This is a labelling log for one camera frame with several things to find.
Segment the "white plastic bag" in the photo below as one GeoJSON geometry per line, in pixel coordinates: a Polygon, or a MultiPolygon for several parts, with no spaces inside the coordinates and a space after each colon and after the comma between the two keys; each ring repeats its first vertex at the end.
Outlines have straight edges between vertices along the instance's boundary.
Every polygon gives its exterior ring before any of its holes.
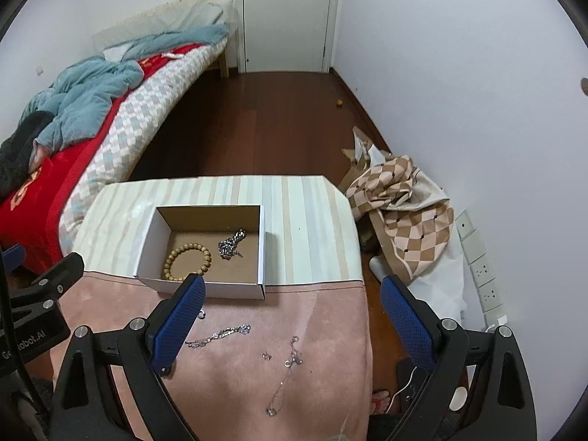
{"type": "Polygon", "coordinates": [[[427,302],[439,319],[451,318],[462,323],[465,302],[465,256],[458,230],[451,231],[448,246],[438,261],[413,279],[408,289],[416,299],[427,302]]]}

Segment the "white power strip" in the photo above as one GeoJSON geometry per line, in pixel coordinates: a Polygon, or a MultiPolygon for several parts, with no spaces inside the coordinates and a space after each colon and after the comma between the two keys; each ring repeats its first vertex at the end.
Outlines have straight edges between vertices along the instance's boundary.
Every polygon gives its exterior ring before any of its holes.
{"type": "Polygon", "coordinates": [[[469,330],[490,333],[507,324],[507,314],[496,283],[496,276],[483,237],[465,210],[455,219],[458,240],[465,261],[465,288],[463,299],[466,308],[462,321],[469,330]]]}

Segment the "white cardboard box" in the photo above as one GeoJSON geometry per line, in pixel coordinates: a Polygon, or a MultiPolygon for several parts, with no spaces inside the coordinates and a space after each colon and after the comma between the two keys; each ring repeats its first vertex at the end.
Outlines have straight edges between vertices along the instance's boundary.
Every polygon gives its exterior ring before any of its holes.
{"type": "Polygon", "coordinates": [[[263,300],[264,259],[261,205],[160,206],[141,239],[135,277],[171,294],[194,274],[210,298],[263,300]]]}

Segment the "red bed blanket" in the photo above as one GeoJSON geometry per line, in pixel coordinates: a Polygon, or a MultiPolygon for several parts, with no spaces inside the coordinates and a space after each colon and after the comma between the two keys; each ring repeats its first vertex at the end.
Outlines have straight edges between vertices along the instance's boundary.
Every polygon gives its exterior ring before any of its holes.
{"type": "Polygon", "coordinates": [[[27,180],[1,201],[1,245],[20,245],[26,252],[23,267],[40,275],[65,255],[58,240],[62,210],[74,186],[89,165],[122,101],[129,91],[112,102],[98,134],[92,139],[49,153],[33,141],[27,180]]]}

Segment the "checkered brown cloth pile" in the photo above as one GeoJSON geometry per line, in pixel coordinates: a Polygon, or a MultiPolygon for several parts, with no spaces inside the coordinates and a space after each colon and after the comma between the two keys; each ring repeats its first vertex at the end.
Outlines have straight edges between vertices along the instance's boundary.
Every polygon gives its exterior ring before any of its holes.
{"type": "Polygon", "coordinates": [[[356,221],[367,218],[392,272],[406,285],[440,258],[455,212],[448,195],[408,155],[382,151],[359,128],[339,184],[356,221]]]}

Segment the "pink suede table cloth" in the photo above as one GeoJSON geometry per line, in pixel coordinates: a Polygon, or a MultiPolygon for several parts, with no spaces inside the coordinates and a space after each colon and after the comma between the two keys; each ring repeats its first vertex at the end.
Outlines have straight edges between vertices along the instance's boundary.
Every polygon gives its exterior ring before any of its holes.
{"type": "Polygon", "coordinates": [[[166,388],[202,440],[362,440],[373,355],[360,281],[209,300],[166,388]],[[262,354],[272,355],[264,361],[262,354]]]}

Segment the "striped table cloth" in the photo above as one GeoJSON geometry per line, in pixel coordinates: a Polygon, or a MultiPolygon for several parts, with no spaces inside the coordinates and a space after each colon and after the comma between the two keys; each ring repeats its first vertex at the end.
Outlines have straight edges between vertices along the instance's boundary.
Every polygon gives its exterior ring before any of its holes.
{"type": "Polygon", "coordinates": [[[89,272],[162,287],[172,247],[194,241],[214,254],[210,284],[247,289],[361,281],[358,234],[347,198],[326,177],[242,175],[113,183],[98,194],[69,249],[89,272]],[[238,255],[219,241],[244,229],[238,255]]]}

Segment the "black garment on bed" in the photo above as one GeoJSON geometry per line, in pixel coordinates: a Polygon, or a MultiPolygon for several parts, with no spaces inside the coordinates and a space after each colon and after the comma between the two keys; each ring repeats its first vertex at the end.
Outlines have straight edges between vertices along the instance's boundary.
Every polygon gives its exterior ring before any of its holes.
{"type": "Polygon", "coordinates": [[[29,161],[33,141],[50,122],[51,112],[31,112],[19,123],[18,128],[1,144],[0,150],[0,198],[4,201],[28,178],[29,161]]]}

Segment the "checkered mattress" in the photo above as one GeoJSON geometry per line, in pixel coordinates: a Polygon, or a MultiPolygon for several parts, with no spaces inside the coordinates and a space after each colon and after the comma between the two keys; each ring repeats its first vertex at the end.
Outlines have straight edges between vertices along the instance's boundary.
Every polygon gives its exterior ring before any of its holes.
{"type": "Polygon", "coordinates": [[[144,80],[116,108],[105,138],[73,188],[59,218],[61,251],[73,250],[81,224],[106,186],[128,180],[164,120],[196,79],[221,57],[228,39],[186,45],[140,60],[144,80]]]}

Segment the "blue quilt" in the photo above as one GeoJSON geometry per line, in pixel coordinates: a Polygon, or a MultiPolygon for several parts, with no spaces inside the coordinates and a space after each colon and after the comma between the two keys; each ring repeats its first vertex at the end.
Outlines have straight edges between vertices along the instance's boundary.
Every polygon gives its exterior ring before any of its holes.
{"type": "Polygon", "coordinates": [[[131,40],[118,61],[108,61],[103,56],[82,60],[61,71],[49,88],[35,94],[20,121],[39,111],[53,115],[49,125],[35,136],[49,153],[92,139],[100,131],[112,102],[144,80],[140,59],[193,43],[213,45],[227,35],[227,25],[217,23],[131,40]]]}

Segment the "white door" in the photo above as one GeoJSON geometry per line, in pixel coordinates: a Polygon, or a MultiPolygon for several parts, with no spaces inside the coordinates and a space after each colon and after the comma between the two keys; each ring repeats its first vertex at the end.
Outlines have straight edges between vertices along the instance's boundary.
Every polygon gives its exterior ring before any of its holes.
{"type": "Polygon", "coordinates": [[[235,0],[241,73],[326,73],[339,0],[235,0]]]}

